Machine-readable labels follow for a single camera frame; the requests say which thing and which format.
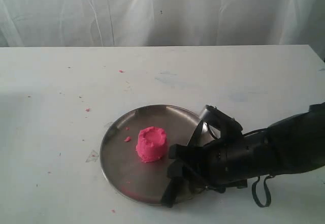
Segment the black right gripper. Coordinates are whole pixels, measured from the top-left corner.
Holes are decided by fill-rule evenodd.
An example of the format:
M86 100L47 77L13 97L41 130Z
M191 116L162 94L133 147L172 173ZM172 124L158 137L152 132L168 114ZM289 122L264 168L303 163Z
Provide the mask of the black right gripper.
M170 179L185 179L206 190L225 191L230 187L247 188L247 180L238 180L230 176L227 150L228 143L221 139L212 140L202 147L174 144L169 148L168 158L186 163L199 162L199 173L184 162L172 162L167 168L167 176Z

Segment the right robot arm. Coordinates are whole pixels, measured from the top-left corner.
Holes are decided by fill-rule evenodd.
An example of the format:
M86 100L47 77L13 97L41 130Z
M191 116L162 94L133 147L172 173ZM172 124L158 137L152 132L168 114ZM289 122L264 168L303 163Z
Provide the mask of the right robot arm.
M188 145L171 146L169 158L169 178L220 192L245 188L254 177L319 169L324 166L324 104L245 134L235 119L206 105Z

